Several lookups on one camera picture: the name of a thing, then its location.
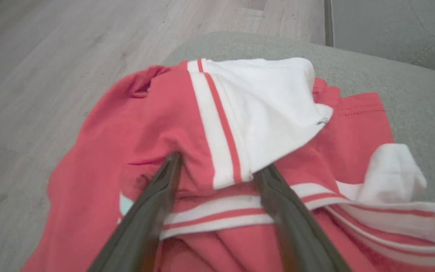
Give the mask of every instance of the laminate floor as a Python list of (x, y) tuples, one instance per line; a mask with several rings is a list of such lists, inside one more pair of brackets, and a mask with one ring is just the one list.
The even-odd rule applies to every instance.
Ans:
[(37, 245), (48, 177), (107, 88), (211, 31), (324, 45), (323, 0), (0, 0), (0, 271)]

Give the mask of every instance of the white fabric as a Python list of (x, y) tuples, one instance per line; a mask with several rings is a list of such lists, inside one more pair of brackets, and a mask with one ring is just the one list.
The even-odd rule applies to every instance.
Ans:
[(349, 215), (361, 224), (388, 233), (413, 236), (435, 243), (435, 216), (391, 213), (381, 210), (363, 210), (354, 205), (340, 205)]
[[(200, 61), (226, 112), (244, 181), (306, 144), (332, 116), (331, 107), (313, 101), (315, 73), (309, 60)], [(188, 69), (199, 72), (197, 61), (189, 62)], [(214, 187), (231, 185), (233, 180), (219, 180)]]
[(326, 209), (341, 223), (343, 223), (345, 227), (350, 230), (351, 234), (365, 244), (371, 246), (371, 248), (377, 252), (405, 263), (414, 265), (435, 265), (435, 246), (413, 246), (379, 238), (348, 221), (333, 208), (326, 207)]
[(204, 74), (190, 73), (190, 77), (214, 165), (213, 188), (219, 189), (224, 187), (222, 186), (224, 182), (233, 180), (231, 154)]
[(216, 215), (230, 210), (244, 210), (261, 208), (261, 198), (259, 196), (239, 195), (228, 196), (226, 198), (218, 198), (203, 203), (193, 209), (185, 212), (175, 212), (167, 216), (164, 221), (166, 224), (176, 224), (182, 222), (201, 219), (210, 215)]
[(408, 203), (426, 188), (426, 179), (409, 148), (404, 144), (384, 144), (373, 153), (364, 187), (362, 203)]
[(364, 187), (364, 184), (346, 184), (340, 181), (335, 181), (337, 183), (338, 190), (348, 199), (356, 201)]
[(179, 234), (213, 231), (219, 229), (229, 229), (230, 227), (250, 226), (254, 224), (271, 224), (275, 221), (268, 215), (243, 215), (238, 217), (223, 218), (219, 220), (193, 224), (186, 227), (166, 229), (160, 233), (160, 240), (176, 236)]

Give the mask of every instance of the red fabric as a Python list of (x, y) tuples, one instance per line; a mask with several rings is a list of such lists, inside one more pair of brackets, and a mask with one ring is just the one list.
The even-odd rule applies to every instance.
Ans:
[[(214, 198), (256, 195), (250, 183), (214, 191), (212, 184), (200, 182), (212, 181), (214, 173), (192, 82), (184, 67), (153, 66), (127, 76), (97, 103), (74, 147), (50, 177), (48, 221), (23, 271), (85, 271), (121, 217), (119, 193), (136, 199), (175, 150), (183, 154), (185, 168), (174, 212)], [(338, 193), (335, 180), (363, 182), (373, 151), (393, 142), (377, 94), (339, 95), (338, 88), (316, 80), (315, 101), (333, 107), (334, 114), (312, 141), (276, 162), (290, 185), (313, 182)], [(313, 214), (352, 270), (416, 270), (356, 241), (328, 211), (320, 208)], [(282, 269), (272, 224), (178, 235), (164, 240), (160, 251), (157, 265), (163, 272)]]

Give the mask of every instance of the red hoodie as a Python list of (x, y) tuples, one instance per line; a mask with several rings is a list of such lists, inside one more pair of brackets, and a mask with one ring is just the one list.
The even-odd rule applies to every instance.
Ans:
[(50, 215), (24, 271), (85, 271), (172, 151), (184, 169), (161, 271), (281, 270), (248, 181), (274, 162), (357, 271), (434, 271), (435, 203), (376, 93), (340, 98), (308, 60), (152, 66), (102, 97), (50, 177)]

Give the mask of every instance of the gray couch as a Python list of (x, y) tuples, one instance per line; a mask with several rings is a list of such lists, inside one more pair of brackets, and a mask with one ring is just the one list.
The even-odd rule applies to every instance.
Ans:
[(305, 57), (316, 76), (338, 86), (342, 96), (378, 92), (395, 141), (409, 145), (427, 180), (416, 200), (435, 201), (435, 71), (393, 60), (321, 45), (255, 34), (216, 32), (180, 45), (164, 64), (206, 57), (211, 60), (278, 60)]
[(330, 1), (334, 47), (435, 70), (435, 1)]

